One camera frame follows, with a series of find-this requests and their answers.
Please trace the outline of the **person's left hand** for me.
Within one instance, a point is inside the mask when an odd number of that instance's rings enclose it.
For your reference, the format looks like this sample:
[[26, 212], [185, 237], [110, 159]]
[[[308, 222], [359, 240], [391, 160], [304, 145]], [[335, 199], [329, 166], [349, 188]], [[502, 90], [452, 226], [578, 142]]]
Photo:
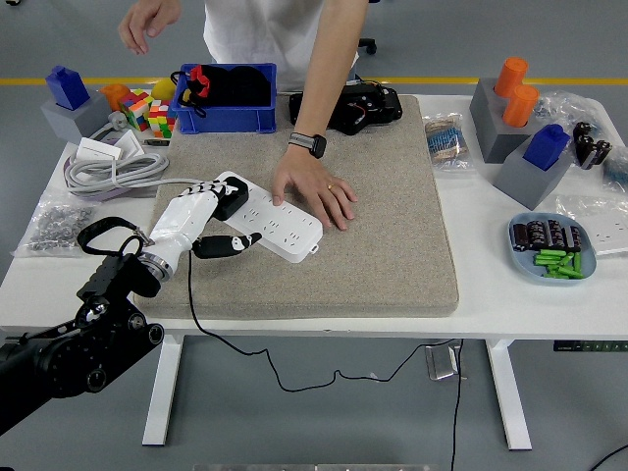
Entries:
[[325, 228], [335, 225], [340, 231], [348, 229], [354, 219], [352, 204], [357, 194], [344, 180], [332, 175], [309, 152], [289, 144], [279, 160], [271, 190], [274, 206], [285, 200], [286, 188], [295, 189]]

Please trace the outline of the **person's right hand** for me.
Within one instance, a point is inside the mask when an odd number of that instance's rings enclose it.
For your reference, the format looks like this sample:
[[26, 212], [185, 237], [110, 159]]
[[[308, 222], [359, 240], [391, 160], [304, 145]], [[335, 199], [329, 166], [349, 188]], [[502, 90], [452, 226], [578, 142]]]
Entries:
[[175, 24], [182, 13], [178, 0], [140, 0], [133, 3], [118, 25], [123, 44], [135, 55], [149, 51], [147, 39]]

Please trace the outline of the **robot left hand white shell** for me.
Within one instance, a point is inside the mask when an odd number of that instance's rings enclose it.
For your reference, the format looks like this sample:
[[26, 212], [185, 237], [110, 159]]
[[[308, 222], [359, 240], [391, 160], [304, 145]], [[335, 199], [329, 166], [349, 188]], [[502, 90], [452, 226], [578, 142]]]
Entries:
[[173, 198], [154, 226], [153, 244], [142, 258], [171, 268], [181, 255], [192, 251], [200, 259], [224, 258], [240, 254], [258, 242], [262, 235], [204, 236], [213, 218], [227, 221], [248, 200], [248, 186], [236, 177], [195, 184]]

